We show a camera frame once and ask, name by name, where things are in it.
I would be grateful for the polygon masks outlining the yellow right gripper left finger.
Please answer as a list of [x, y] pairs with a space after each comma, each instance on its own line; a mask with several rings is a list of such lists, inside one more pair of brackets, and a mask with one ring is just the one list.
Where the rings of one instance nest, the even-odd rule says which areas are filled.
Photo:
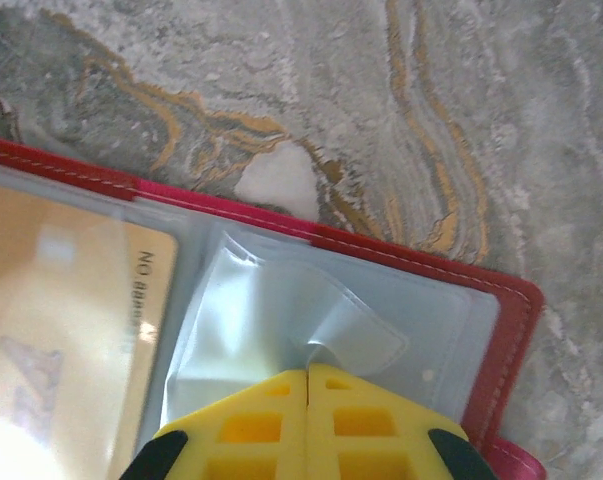
[[307, 373], [289, 370], [165, 424], [125, 480], [306, 480]]

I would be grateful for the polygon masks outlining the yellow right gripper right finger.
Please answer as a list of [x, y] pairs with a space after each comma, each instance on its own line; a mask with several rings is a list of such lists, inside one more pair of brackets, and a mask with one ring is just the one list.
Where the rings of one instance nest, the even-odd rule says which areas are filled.
[[491, 480], [453, 420], [328, 365], [307, 386], [307, 480]]

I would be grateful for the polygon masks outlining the red card holder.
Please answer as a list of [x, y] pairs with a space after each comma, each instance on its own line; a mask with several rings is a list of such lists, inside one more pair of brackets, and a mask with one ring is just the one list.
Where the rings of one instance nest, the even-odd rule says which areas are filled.
[[176, 242], [127, 467], [165, 424], [323, 364], [459, 424], [494, 480], [546, 480], [499, 433], [543, 305], [535, 285], [1, 139], [0, 186]]

